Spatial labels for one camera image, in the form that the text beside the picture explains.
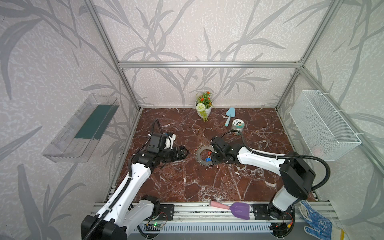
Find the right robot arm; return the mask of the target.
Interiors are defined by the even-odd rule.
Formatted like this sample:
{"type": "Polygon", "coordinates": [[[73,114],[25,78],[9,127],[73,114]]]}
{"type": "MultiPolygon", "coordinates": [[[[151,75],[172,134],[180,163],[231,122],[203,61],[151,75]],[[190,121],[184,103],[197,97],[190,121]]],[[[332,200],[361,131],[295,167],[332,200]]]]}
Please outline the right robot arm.
{"type": "Polygon", "coordinates": [[[213,164],[241,164],[254,166],[279,175],[283,186],[274,195],[267,206],[267,214],[272,219],[282,216],[289,207],[301,200],[307,200],[309,193],[322,187],[331,176],[328,163],[318,157],[272,154],[248,147],[245,143],[229,144],[221,137],[213,137],[211,141],[213,164]],[[325,177],[316,185],[315,171],[305,160],[321,163],[326,170],[325,177]]]}

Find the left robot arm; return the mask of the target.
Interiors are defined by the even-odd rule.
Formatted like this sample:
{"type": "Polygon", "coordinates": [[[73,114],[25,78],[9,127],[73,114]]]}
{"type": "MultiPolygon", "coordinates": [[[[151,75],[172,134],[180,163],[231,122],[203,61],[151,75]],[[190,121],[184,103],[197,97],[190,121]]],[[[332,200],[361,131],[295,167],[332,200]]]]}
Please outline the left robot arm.
{"type": "Polygon", "coordinates": [[[129,173],[115,190],[112,197],[96,213],[87,215],[81,223],[83,240],[126,240],[139,224],[151,216],[156,216],[157,199],[146,197],[131,210],[129,207],[138,191],[161,163],[172,163],[187,158],[190,151],[184,146],[155,150],[147,147],[132,159],[129,173]]]}

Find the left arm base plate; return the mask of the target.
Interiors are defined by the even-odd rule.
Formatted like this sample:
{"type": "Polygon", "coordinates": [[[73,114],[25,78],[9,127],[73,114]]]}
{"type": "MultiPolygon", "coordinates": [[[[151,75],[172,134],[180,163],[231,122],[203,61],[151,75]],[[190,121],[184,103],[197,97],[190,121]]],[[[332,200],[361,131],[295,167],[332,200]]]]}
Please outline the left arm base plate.
{"type": "Polygon", "coordinates": [[[154,213],[145,221],[172,221],[175,213],[174,204],[160,204],[155,206],[154,213]]]}

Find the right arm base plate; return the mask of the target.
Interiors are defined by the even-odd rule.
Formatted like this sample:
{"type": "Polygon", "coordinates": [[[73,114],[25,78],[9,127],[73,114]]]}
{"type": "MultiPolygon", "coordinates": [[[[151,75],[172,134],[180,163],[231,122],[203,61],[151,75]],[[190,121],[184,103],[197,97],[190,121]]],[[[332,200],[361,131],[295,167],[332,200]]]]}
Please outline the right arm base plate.
{"type": "Polygon", "coordinates": [[[251,212],[255,220],[291,220],[294,217],[293,206],[289,206],[286,211],[281,211],[272,204],[252,204],[251,212]]]}

